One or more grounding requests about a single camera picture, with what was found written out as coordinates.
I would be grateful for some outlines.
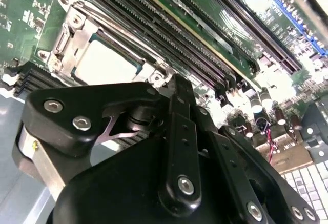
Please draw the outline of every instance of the red wire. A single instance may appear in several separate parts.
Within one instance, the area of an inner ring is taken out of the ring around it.
[[[270,129],[267,129],[266,131],[266,138],[267,141],[269,142],[269,146],[270,146],[270,151],[269,151],[269,163],[271,164],[272,161],[272,156],[273,156],[273,147],[274,147],[274,142],[271,139],[271,131]]]

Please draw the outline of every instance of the motherboard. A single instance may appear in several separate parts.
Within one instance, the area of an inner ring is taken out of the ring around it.
[[[296,144],[327,94],[327,29],[316,0],[0,0],[0,90],[148,82],[169,96],[179,73],[218,127]]]

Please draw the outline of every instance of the blue connector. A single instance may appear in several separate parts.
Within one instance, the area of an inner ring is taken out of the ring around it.
[[[310,42],[312,47],[321,55],[321,56],[327,56],[328,50],[320,48],[317,42],[314,40],[313,37],[308,37],[306,35],[305,27],[303,23],[298,23],[295,18],[293,18],[292,13],[288,12],[287,9],[283,6],[283,2],[281,0],[273,0],[278,8],[281,10],[281,12],[291,21],[291,23],[297,28],[297,30],[304,35],[307,41]]]

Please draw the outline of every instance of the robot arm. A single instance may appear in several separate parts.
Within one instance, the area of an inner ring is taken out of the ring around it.
[[[315,211],[233,127],[215,127],[191,83],[33,92],[13,149],[56,200],[50,223],[319,223]],[[92,167],[94,145],[149,138]]]

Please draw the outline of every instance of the capacitor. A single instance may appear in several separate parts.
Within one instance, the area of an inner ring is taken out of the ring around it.
[[[262,88],[262,92],[260,94],[260,100],[262,103],[262,106],[265,107],[265,109],[270,110],[273,104],[273,101],[271,99],[270,93],[267,90],[267,88]]]
[[[258,98],[258,95],[253,96],[250,99],[250,102],[251,102],[251,107],[252,107],[253,113],[257,114],[263,110],[263,107],[261,105],[260,99]]]
[[[270,127],[269,117],[267,113],[262,110],[254,115],[255,125],[261,131],[265,132]]]
[[[251,123],[249,123],[249,122],[245,123],[245,131],[244,132],[245,132],[245,136],[247,138],[253,137],[253,129],[252,129]]]
[[[286,119],[285,119],[285,116],[284,116],[283,111],[281,109],[279,109],[279,108],[275,109],[275,117],[276,117],[277,123],[279,125],[285,125],[286,124]]]
[[[292,114],[291,117],[290,117],[290,120],[291,120],[291,124],[292,124],[293,129],[295,129],[295,130],[302,130],[303,129],[303,127],[301,125],[301,121],[300,121],[298,115]]]

